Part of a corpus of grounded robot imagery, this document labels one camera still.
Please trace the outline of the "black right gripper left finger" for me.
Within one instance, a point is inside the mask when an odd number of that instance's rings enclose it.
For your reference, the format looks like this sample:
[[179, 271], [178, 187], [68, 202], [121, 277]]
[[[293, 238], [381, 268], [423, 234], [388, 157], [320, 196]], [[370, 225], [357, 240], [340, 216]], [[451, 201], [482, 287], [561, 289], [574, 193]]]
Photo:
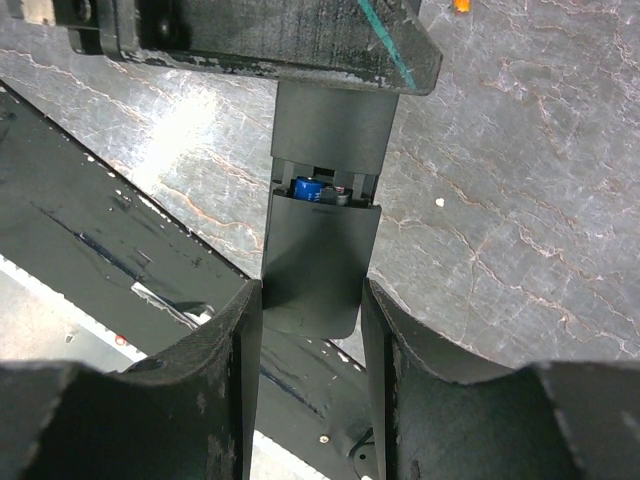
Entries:
[[262, 286], [121, 373], [74, 361], [1, 366], [5, 479], [246, 479]]

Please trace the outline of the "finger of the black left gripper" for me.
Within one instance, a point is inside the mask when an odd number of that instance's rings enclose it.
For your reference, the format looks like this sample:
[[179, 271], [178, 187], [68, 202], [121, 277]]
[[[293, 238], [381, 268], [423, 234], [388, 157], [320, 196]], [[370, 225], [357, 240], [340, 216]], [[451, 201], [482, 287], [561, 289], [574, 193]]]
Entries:
[[113, 61], [426, 96], [443, 54], [413, 1], [75, 1], [72, 49]]

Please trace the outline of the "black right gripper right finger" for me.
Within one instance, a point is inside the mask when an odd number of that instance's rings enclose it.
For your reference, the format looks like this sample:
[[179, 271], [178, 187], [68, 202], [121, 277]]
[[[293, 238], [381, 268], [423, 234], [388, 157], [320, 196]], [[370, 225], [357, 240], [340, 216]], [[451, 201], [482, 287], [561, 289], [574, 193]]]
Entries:
[[361, 328], [383, 479], [635, 479], [639, 365], [476, 355], [363, 285]]

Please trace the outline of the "blue battery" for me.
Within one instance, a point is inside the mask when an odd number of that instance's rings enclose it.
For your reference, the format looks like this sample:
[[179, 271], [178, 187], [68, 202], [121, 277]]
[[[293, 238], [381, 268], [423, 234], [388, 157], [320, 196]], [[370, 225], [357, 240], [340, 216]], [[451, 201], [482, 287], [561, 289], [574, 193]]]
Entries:
[[294, 181], [293, 198], [308, 202], [319, 202], [324, 183], [311, 177], [298, 176]]

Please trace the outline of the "black battery cover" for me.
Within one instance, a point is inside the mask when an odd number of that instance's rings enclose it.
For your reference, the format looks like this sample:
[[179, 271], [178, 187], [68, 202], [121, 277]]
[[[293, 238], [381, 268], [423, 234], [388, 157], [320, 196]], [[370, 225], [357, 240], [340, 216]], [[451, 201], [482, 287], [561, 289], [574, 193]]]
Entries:
[[378, 205], [272, 195], [262, 262], [265, 326], [304, 337], [349, 337], [380, 217]]

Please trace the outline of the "black silver battery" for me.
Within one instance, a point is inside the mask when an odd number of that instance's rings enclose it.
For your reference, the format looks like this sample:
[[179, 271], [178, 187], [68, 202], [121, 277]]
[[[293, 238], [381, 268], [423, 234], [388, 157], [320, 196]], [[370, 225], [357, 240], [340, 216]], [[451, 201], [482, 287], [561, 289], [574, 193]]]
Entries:
[[351, 197], [351, 189], [327, 185], [320, 194], [320, 202], [327, 205], [347, 206]]

